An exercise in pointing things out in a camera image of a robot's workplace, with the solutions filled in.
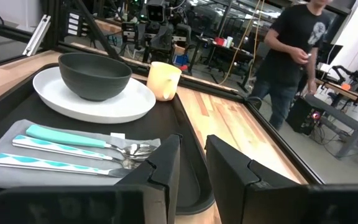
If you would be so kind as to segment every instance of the hand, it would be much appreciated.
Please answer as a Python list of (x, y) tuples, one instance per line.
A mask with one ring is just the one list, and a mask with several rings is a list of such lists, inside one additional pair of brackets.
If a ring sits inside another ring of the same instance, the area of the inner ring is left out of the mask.
[(298, 47), (294, 47), (290, 51), (291, 58), (298, 64), (304, 65), (308, 63), (309, 55)]
[(309, 94), (316, 94), (317, 92), (317, 86), (316, 86), (316, 81), (314, 79), (312, 80), (308, 80), (308, 90), (309, 90)]

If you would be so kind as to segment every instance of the turquoise patterned handle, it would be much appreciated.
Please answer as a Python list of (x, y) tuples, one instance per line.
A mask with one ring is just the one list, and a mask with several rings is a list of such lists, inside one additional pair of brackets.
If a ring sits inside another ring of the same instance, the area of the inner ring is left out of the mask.
[(74, 172), (81, 174), (107, 175), (108, 170), (98, 168), (67, 164), (64, 162), (48, 161), (27, 156), (17, 156), (0, 153), (0, 166), (16, 167), (24, 169), (52, 170), (61, 172)]
[(79, 136), (75, 134), (63, 133), (60, 131), (54, 131), (51, 129), (43, 128), (36, 124), (31, 125), (25, 133), (28, 136), (42, 139), (46, 141), (51, 141), (55, 143), (62, 144), (71, 144), (75, 146), (90, 146), (90, 147), (99, 147), (104, 148), (106, 145), (105, 141), (97, 140), (93, 138), (87, 138), (84, 136)]
[(106, 156), (102, 153), (92, 152), (88, 150), (82, 150), (71, 146), (65, 146), (62, 144), (56, 144), (50, 141), (40, 140), (36, 138), (30, 138), (23, 135), (18, 135), (12, 140), (12, 144), (18, 147), (24, 147), (28, 149), (36, 149), (47, 152), (55, 152), (59, 154), (67, 154), (71, 156), (87, 157), (93, 159), (112, 160), (111, 156)]

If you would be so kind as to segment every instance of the graphic print on shirt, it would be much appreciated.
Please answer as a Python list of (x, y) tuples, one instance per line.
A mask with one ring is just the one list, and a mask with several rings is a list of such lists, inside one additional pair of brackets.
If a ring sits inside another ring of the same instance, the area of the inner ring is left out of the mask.
[(326, 26), (322, 22), (317, 22), (313, 27), (308, 43), (314, 45), (325, 32)]

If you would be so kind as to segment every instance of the yellow cable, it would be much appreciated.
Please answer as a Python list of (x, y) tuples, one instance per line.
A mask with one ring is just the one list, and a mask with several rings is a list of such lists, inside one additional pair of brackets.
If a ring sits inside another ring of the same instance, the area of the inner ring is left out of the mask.
[[(230, 72), (231, 72), (231, 69), (232, 69), (233, 64), (234, 64), (234, 61), (235, 61), (235, 59), (236, 59), (237, 53), (238, 53), (239, 49), (241, 49), (242, 43), (244, 42), (244, 38), (246, 37), (246, 34), (247, 34), (247, 32), (248, 32), (249, 25), (250, 25), (251, 23), (253, 23), (253, 21), (254, 21), (253, 18), (254, 18), (255, 12), (258, 10), (258, 6), (259, 6), (260, 1), (261, 1), (261, 0), (258, 0), (258, 3), (256, 4), (256, 7), (255, 7), (255, 9), (254, 9), (254, 12), (252, 13), (252, 19), (248, 22), (247, 28), (246, 28), (246, 30), (244, 31), (244, 34), (242, 35), (240, 44), (238, 45), (236, 51), (234, 52), (234, 56), (233, 56), (232, 62), (231, 62), (231, 64), (230, 64), (229, 70), (227, 71), (226, 75), (224, 76), (223, 81), (220, 82), (218, 85), (222, 85), (222, 84), (227, 80), (227, 78), (229, 77)], [(260, 8), (260, 11), (263, 10), (264, 4), (265, 4), (265, 0), (262, 0), (262, 7)], [(260, 17), (261, 17), (261, 15), (262, 15), (262, 13), (259, 13), (258, 24), (256, 25), (255, 45), (254, 45), (254, 60), (255, 60), (256, 44), (257, 44), (257, 38), (258, 38), (258, 28), (259, 28), (259, 22), (260, 22)]]

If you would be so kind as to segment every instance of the black bowl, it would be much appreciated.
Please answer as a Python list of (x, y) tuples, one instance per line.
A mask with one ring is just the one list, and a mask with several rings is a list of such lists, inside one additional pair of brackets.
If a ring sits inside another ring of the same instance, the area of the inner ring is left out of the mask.
[(132, 75), (126, 64), (86, 53), (69, 53), (59, 57), (59, 68), (66, 86), (91, 101), (104, 101), (118, 95)]

